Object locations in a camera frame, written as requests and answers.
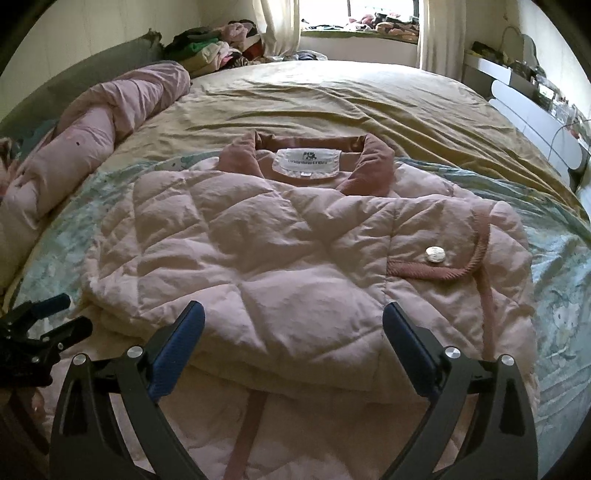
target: yellow bedsheet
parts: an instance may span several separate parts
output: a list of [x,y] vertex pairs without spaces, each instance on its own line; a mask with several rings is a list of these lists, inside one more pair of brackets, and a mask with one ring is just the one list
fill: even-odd
[[454,80],[399,65],[294,61],[201,77],[102,169],[216,150],[252,128],[314,137],[370,132],[415,160],[515,181],[586,218],[537,148],[482,97]]

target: metal screw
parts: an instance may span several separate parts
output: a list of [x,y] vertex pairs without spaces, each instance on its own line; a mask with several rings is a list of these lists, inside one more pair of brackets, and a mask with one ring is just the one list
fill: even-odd
[[83,353],[79,353],[74,357],[74,360],[72,360],[74,365],[82,365],[84,362],[86,362],[86,355]]
[[459,349],[457,349],[454,346],[449,346],[445,349],[445,354],[449,357],[449,358],[460,358],[460,351]]
[[144,353],[144,349],[141,348],[139,345],[131,347],[127,350],[127,356],[129,358],[138,358],[141,354]]
[[508,367],[515,365],[515,359],[511,355],[503,355],[501,357],[501,362],[503,362]]

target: cable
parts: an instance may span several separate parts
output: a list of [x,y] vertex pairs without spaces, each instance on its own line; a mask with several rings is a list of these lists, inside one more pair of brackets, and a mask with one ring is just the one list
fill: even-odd
[[[554,134],[554,137],[552,137],[552,142],[550,143],[550,155],[548,155],[548,161],[550,161],[550,157],[552,156],[552,152],[555,152],[558,155],[559,159],[562,160],[562,157],[560,156],[560,154],[554,149],[554,142],[556,141],[556,137],[558,136],[558,134],[560,133],[560,131],[562,131],[565,128],[572,127],[573,125],[585,124],[587,122],[591,122],[591,119],[583,120],[583,121],[578,121],[577,120],[576,122],[572,122],[572,123],[569,123],[569,124],[566,124],[566,125],[563,125],[562,127],[560,127],[556,131],[556,133]],[[585,164],[585,168],[583,169],[583,171],[580,174],[581,175],[581,180],[583,180],[583,176],[585,175],[585,172],[587,171],[587,168],[589,168],[589,156],[590,156],[589,147],[587,147],[587,163]],[[569,172],[570,172],[570,170],[572,170],[572,168],[570,168],[568,165],[566,165],[566,167],[569,169]]]
[[514,27],[513,25],[507,25],[507,27],[503,30],[503,36],[501,37],[501,46],[499,47],[499,51],[502,52],[503,51],[503,43],[505,42],[505,34],[507,33],[507,30],[515,30],[515,32],[522,37],[522,33],[521,30],[517,27]]

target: silver button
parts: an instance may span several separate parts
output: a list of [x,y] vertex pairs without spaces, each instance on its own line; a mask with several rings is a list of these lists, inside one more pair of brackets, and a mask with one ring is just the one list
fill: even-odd
[[427,260],[432,263],[441,263],[445,260],[445,250],[441,247],[429,247],[425,250]]
[[82,365],[84,362],[86,362],[86,355],[83,353],[79,353],[78,355],[76,355],[74,357],[74,359],[72,360],[72,363],[74,365]]
[[508,367],[515,365],[515,359],[511,355],[503,355],[501,357],[501,362],[503,362]]
[[127,356],[129,358],[138,358],[141,354],[144,353],[144,349],[141,348],[139,345],[135,345],[127,350]]
[[460,350],[454,346],[449,346],[445,349],[445,354],[449,357],[449,358],[460,358],[460,355],[462,354],[460,352]]

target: green clothing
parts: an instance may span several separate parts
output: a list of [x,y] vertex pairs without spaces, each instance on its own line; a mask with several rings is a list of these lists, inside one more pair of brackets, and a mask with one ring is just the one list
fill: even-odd
[[211,38],[198,43],[190,43],[185,48],[178,51],[171,51],[167,54],[167,60],[182,61],[195,56],[208,45],[218,42],[218,38]]

